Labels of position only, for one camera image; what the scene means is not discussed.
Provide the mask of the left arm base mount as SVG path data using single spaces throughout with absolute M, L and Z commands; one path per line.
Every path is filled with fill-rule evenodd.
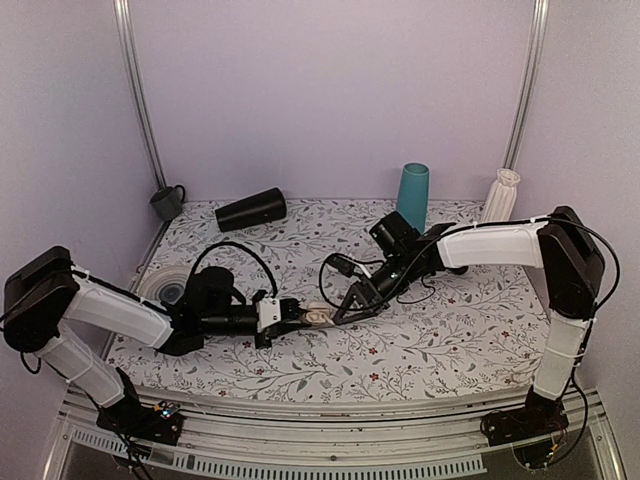
M 114 405 L 99 408 L 96 424 L 122 437 L 176 446 L 185 420 L 180 409 L 169 401 L 144 406 L 135 391 L 125 392 Z

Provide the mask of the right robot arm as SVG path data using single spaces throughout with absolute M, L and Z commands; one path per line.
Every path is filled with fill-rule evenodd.
M 536 398 L 517 415 L 517 427 L 537 436 L 552 424 L 596 317 L 605 262 L 593 233 L 568 206 L 529 220 L 475 225 L 441 223 L 420 233 L 398 212 L 370 231 L 384 256 L 373 273 L 362 273 L 337 306 L 337 325 L 376 316 L 414 281 L 476 265 L 518 265 L 545 275 L 550 333 L 531 388 Z

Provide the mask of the aluminium frame post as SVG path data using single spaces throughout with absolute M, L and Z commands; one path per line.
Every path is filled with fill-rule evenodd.
M 124 66 L 143 145 L 146 150 L 148 163 L 156 188 L 161 189 L 167 186 L 167 182 L 146 101 L 144 84 L 135 44 L 130 2 L 127 0 L 115 0 L 113 2 L 113 7 Z
M 549 6 L 549 0 L 535 0 L 533 2 L 522 81 L 503 161 L 503 167 L 509 170 L 516 170 L 526 130 L 526 122 L 534 97 L 536 80 L 543 55 Z

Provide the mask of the front aluminium rail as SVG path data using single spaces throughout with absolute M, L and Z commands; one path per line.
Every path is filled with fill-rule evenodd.
M 569 391 L 570 424 L 553 463 L 529 459 L 543 439 L 491 445 L 483 416 L 523 404 L 514 388 L 443 399 L 380 403 L 285 403 L 152 389 L 145 404 L 177 402 L 176 446 L 145 443 L 156 479 L 625 479 L 598 392 Z

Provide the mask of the teal plastic cup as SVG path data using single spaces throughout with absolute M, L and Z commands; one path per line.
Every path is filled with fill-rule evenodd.
M 421 163 L 405 164 L 400 178 L 396 210 L 420 233 L 425 231 L 429 201 L 430 170 Z

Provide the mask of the cream earbud charging case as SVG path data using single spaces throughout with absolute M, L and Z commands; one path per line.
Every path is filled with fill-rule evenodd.
M 310 302 L 306 307 L 304 321 L 311 326 L 333 326 L 331 307 L 324 302 Z

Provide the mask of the left aluminium frame post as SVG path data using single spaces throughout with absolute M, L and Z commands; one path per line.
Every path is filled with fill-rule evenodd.
M 146 150 L 148 163 L 156 188 L 161 189 L 167 186 L 167 182 L 146 101 L 144 84 L 135 44 L 130 2 L 127 0 L 115 0 L 113 2 L 113 7 L 124 66 L 143 145 Z

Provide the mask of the white pleated vase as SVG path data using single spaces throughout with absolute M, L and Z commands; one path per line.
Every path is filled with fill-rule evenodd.
M 482 223 L 508 221 L 511 218 L 520 181 L 520 175 L 511 169 L 501 168 L 497 171 L 485 201 Z

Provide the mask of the right aluminium frame post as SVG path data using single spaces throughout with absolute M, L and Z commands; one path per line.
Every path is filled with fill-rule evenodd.
M 509 170 L 516 170 L 526 130 L 526 122 L 534 97 L 536 80 L 543 55 L 549 6 L 549 0 L 535 0 L 533 2 L 522 81 L 503 161 L 503 167 Z

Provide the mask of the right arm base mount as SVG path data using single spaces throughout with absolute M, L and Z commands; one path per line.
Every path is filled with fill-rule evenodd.
M 490 446 L 497 446 L 560 432 L 568 426 L 561 400 L 549 400 L 530 390 L 522 407 L 484 415 L 480 431 Z

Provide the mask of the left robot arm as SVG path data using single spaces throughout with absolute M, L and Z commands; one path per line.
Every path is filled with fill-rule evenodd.
M 107 365 L 66 321 L 84 322 L 132 338 L 162 354 L 180 357 L 201 349 L 208 336 L 251 336 L 257 348 L 281 335 L 332 325 L 323 303 L 301 306 L 277 290 L 260 290 L 247 300 L 222 267 L 189 272 L 183 293 L 160 303 L 137 296 L 74 264 L 70 252 L 54 246 L 18 271 L 4 285 L 1 316 L 5 342 L 33 354 L 67 382 L 83 388 L 128 434 L 148 426 L 146 408 L 134 401 L 126 376 Z

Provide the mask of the grey mug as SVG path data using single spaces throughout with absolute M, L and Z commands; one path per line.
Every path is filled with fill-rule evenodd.
M 167 186 L 156 191 L 149 203 L 159 219 L 170 222 L 182 214 L 185 198 L 183 185 Z

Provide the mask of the white spiral plate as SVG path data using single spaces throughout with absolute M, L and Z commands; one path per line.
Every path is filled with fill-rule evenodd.
M 190 269 L 174 265 L 155 270 L 138 288 L 138 295 L 157 303 L 175 305 L 183 296 Z

